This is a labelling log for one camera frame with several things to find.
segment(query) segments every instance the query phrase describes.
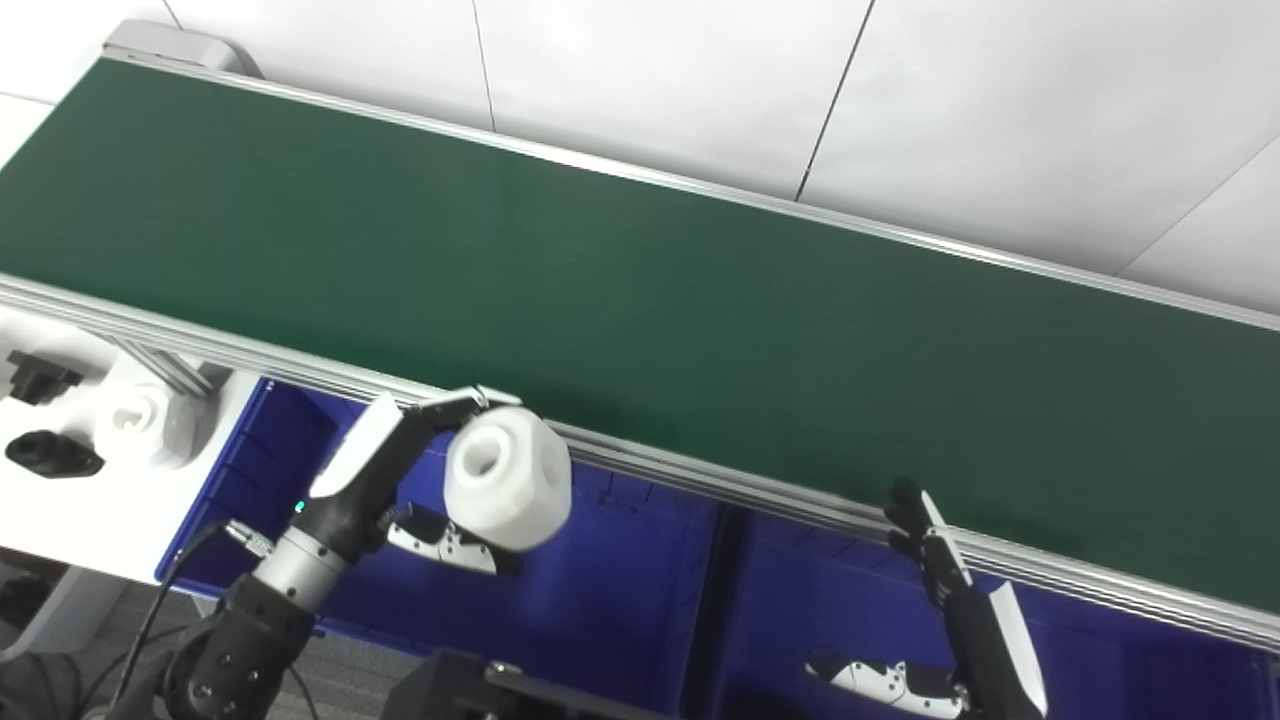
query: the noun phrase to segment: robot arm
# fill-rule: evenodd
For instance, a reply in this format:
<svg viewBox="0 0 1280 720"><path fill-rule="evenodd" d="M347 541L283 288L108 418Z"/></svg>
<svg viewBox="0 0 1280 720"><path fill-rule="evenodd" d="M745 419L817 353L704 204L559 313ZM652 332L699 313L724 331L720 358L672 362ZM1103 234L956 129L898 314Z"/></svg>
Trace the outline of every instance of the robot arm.
<svg viewBox="0 0 1280 720"><path fill-rule="evenodd" d="M1014 588L977 589L951 529L929 493L910 480L890 491L890 544L920 565L925 593L942 611L956 669L814 652L806 670L846 691L925 717L1043 720L1039 661Z"/></svg>
<svg viewBox="0 0 1280 720"><path fill-rule="evenodd" d="M315 614L365 553L388 537L419 555L490 573L518 557L490 547L426 509L394 510L396 491L431 438L461 429L518 398L471 387L401 411L389 396L370 405L344 436L288 530L223 596L220 612L184 638L165 671L164 700L175 720L255 720L302 652ZM567 475L567 454L564 455Z"/></svg>

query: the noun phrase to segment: blue storage box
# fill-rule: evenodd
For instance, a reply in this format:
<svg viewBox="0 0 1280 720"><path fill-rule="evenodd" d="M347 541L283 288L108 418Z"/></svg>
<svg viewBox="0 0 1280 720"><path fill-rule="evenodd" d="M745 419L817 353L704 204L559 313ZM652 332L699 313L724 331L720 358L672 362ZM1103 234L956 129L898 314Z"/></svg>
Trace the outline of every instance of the blue storage box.
<svg viewBox="0 0 1280 720"><path fill-rule="evenodd" d="M361 410L264 380L170 556L212 520L282 533ZM431 445L401 502L443 510L449 439ZM517 578L384 547L347 574L320 626L419 655L476 652L692 720L910 717L805 674L818 647L952 665L919 570L884 546L584 465L573 466L573 503ZM178 587L218 596L255 564L219 539L192 557ZM1052 720L1280 717L1263 652L1034 588L1018 597Z"/></svg>
<svg viewBox="0 0 1280 720"><path fill-rule="evenodd" d="M748 514L713 717L906 720L804 671L810 650L952 667L919 570L890 548ZM975 575L984 589L1000 580ZM1016 587L1052 720L1262 720L1277 715L1267 655L1036 588Z"/></svg>
<svg viewBox="0 0 1280 720"><path fill-rule="evenodd" d="M264 382L174 542L238 518L278 536L362 406ZM401 484L399 501L443 511L444 448ZM426 655L445 646L660 712L678 712L719 505L635 478L573 466L573 511L521 575L489 577L394 547L358 562L320 626ZM216 596L256 559L234 543L192 557L178 587Z"/></svg>

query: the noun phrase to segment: cable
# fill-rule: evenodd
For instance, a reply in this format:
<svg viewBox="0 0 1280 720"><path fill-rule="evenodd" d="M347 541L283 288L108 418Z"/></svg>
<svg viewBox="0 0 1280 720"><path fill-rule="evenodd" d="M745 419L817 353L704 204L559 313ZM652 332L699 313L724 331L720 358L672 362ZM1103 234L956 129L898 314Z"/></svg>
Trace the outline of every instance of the cable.
<svg viewBox="0 0 1280 720"><path fill-rule="evenodd" d="M33 653L26 653L31 659L31 664L36 666L36 671L40 674L41 682L45 684L45 697L49 698L49 707L54 711L52 720L59 720L63 715L58 711L58 693L54 692L54 679L49 675L49 665L45 665L45 659Z"/></svg>
<svg viewBox="0 0 1280 720"><path fill-rule="evenodd" d="M180 633L180 632L183 632L186 629L187 629L187 625L180 625L178 628L169 628L168 630L165 630L163 633L156 633L156 634L151 635L150 638L147 638L147 642L145 643L143 647L150 646L150 644L156 643L156 642L160 642L164 638L168 638L170 635ZM124 651L120 655L116 655L115 659L111 660L110 662L108 662L106 667L102 669L102 671L99 673L96 678L93 678L93 682L90 683L90 685L88 685L88 691L84 692L83 696L78 696L79 702L76 705L76 712L72 715L72 720L78 720L79 717L84 716L84 712L88 710L88 703L93 702L93 694L97 692L97 689L100 687L102 687L102 683L105 683L106 679L111 675L111 670L115 670L116 667L119 667L120 662L124 662L124 659L128 655L129 655L129 651Z"/></svg>
<svg viewBox="0 0 1280 720"><path fill-rule="evenodd" d="M302 682L302 675L289 665L289 674L298 683L298 689L302 691L302 700L307 701L307 710L311 711L311 720L320 720L320 712L316 710L316 701L311 698L311 691L307 689L307 684Z"/></svg>
<svg viewBox="0 0 1280 720"><path fill-rule="evenodd" d="M29 707L22 703L22 698L9 694L9 691L0 688L0 706L4 706L5 712L13 712L18 716L18 720L40 720L38 712L32 712Z"/></svg>
<svg viewBox="0 0 1280 720"><path fill-rule="evenodd" d="M120 702L120 696L124 694L125 688L129 687L129 679L133 676L133 667L138 664L138 655L142 652L142 646L147 642L147 633L151 632L151 624L155 623L156 615L160 612L160 603L164 602L164 597L169 594L169 588L173 587L174 580L178 579L178 571L186 565L187 560L200 550L210 538L221 532L227 527L227 523L209 523L196 530L196 536L191 539L187 547L179 550L169 564L169 569L165 570L164 579L160 582L160 591L156 593L154 601L151 601L151 607L147 609L147 616L142 620L142 626L138 628L138 635L133 638L133 646L129 648L129 655L124 660L124 670L120 671L120 680L115 685L115 693L111 694L110 710L115 710L115 703Z"/></svg>

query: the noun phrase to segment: metal support leg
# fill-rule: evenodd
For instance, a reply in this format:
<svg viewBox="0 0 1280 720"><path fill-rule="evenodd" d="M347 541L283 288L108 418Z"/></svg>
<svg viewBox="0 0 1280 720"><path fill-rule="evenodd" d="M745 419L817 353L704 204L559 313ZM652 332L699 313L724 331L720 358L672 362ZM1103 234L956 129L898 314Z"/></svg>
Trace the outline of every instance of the metal support leg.
<svg viewBox="0 0 1280 720"><path fill-rule="evenodd" d="M169 352L168 350L154 350L132 340L124 340L101 333L95 334L119 347L129 357L137 360L140 365L151 370L178 395L205 400L214 393L214 384L209 382L207 378L187 364L186 360L173 352Z"/></svg>

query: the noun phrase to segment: gray carpet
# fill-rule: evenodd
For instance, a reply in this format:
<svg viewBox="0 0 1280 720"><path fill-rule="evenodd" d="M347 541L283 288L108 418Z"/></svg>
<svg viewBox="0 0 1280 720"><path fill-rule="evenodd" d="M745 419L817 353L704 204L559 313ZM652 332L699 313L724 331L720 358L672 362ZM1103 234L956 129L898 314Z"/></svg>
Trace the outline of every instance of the gray carpet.
<svg viewBox="0 0 1280 720"><path fill-rule="evenodd" d="M146 615L155 588L133 584L120 596L115 609L102 623L97 635L72 659L79 669L82 682L91 683L116 656L128 651ZM169 628L184 626L198 619L195 603L182 594L169 597L156 618L152 634ZM169 639L155 643L143 653L172 647ZM24 717L19 707L5 705L0 720L72 720L72 697L76 678L65 657L42 656L49 683L44 680L40 665L32 657L20 657L0 665L0 696L10 696L15 703L29 708L35 716ZM417 659L383 650L367 643L338 635L312 639L296 667L311 689L321 720L369 720L378 717L390 687L417 665ZM115 689L115 673L95 693L93 705L110 698ZM58 702L54 711L50 687ZM271 708L269 720L310 720L311 715L292 678L285 678L284 688Z"/></svg>

